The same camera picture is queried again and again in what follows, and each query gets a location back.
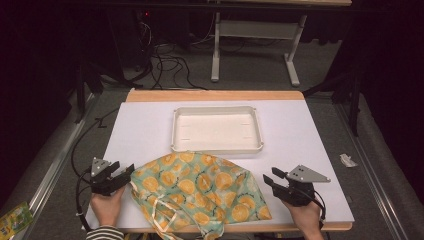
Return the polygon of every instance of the white tray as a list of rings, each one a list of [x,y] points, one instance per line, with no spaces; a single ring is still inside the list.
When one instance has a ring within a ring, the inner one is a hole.
[[[175,152],[257,153],[263,145],[253,107],[181,107],[174,111],[171,148]]]

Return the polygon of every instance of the table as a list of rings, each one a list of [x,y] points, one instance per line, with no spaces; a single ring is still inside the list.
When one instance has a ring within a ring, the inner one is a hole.
[[[171,152],[173,110],[182,106],[250,105],[257,109],[264,148],[257,154],[221,156],[250,170],[261,189],[273,216],[272,220],[231,224],[227,232],[294,231],[290,213],[271,188],[262,180],[266,174],[286,185],[271,173],[271,167],[291,171],[298,164],[329,177],[331,183],[314,184],[327,205],[323,230],[349,230],[354,222],[343,191],[325,152],[308,106],[297,91],[136,91],[122,103],[104,156],[120,161],[121,170],[136,167]],[[131,199],[130,189],[123,196],[117,227],[125,232],[154,232]],[[89,208],[87,221],[92,228],[98,222]],[[198,232],[188,226],[181,232]]]
[[[351,0],[231,0],[230,2],[256,2],[256,3],[275,3],[275,4],[302,4],[302,5],[325,5],[325,6],[350,6]],[[215,13],[215,44],[212,58],[211,81],[219,81],[219,39],[221,36],[248,37],[248,38],[268,38],[268,39],[287,39],[291,40],[291,49],[289,53],[284,54],[284,61],[289,73],[292,86],[300,85],[299,78],[294,67],[293,58],[302,36],[307,15],[302,15],[296,23],[276,23],[276,22],[257,22],[257,21],[234,21],[221,20],[220,12]]]

